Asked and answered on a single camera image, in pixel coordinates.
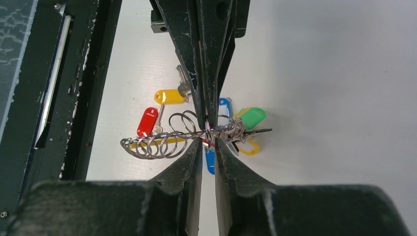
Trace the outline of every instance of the bolt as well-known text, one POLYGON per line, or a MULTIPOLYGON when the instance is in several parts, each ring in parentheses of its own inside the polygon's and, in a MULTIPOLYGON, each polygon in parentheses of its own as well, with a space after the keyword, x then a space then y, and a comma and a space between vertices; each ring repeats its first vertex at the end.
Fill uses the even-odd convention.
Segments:
POLYGON ((0 217, 1 218, 6 218, 7 217, 7 211, 3 211, 2 213, 0 213, 0 217))

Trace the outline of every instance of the white table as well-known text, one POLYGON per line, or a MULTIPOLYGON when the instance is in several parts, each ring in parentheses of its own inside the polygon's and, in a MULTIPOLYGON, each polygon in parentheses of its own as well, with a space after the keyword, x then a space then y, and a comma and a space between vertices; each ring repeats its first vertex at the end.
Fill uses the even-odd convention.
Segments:
MULTIPOLYGON (((174 160, 139 160, 134 136, 153 95, 176 88, 167 33, 147 1, 124 0, 87 180, 150 179, 174 160)), ((239 158, 276 184, 367 183, 393 199, 417 235, 417 4, 413 0, 253 0, 222 90, 234 110, 268 117, 261 152, 239 158)), ((168 115, 193 105, 166 106, 168 115)), ((218 235, 214 176, 203 166, 200 235, 218 235)))

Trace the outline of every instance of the metal coil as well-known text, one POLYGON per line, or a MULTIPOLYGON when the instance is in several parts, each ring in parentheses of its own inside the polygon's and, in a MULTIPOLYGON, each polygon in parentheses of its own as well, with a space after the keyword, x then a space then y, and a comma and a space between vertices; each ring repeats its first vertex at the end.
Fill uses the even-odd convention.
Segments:
POLYGON ((209 148, 214 143, 215 138, 221 138, 225 143, 232 141, 245 142, 247 134, 245 134, 245 125, 240 118, 232 119, 229 116, 219 115, 219 117, 228 118, 230 122, 217 129, 210 129, 208 122, 206 122, 205 130, 197 131, 196 124, 190 116, 193 116, 195 119, 197 118, 196 114, 189 110, 183 113, 174 113, 168 119, 168 124, 172 132, 122 139, 120 145, 127 153, 134 157, 154 160, 180 156, 186 150, 188 141, 196 138, 203 138, 207 146, 206 148, 209 148), (173 128, 171 123, 173 117, 181 118, 182 125, 188 133, 173 128), (182 143, 182 141, 184 141, 183 145, 177 151, 179 143, 182 143), (168 144, 173 144, 173 147, 168 148, 168 144))

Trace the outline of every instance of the black frame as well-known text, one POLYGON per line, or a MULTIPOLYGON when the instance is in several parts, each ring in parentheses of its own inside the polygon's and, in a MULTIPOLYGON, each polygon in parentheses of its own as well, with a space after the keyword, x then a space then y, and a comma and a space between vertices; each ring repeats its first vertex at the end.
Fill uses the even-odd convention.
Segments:
MULTIPOLYGON (((70 0, 66 4, 65 13, 73 21, 51 104, 53 112, 44 148, 34 149, 42 109, 39 101, 48 86, 62 25, 56 3, 39 0, 37 4, 0 144, 0 211, 8 216, 34 183, 85 180, 87 174, 121 0, 70 0)), ((7 218, 1 218, 0 232, 6 225, 7 218)))

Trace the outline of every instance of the hole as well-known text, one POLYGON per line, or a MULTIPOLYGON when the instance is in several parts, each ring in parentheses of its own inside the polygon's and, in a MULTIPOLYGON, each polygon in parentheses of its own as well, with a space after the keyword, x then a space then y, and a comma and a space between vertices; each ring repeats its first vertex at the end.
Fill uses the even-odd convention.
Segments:
POLYGON ((225 2, 220 2, 216 6, 216 15, 219 20, 224 21, 227 17, 227 4, 225 2))

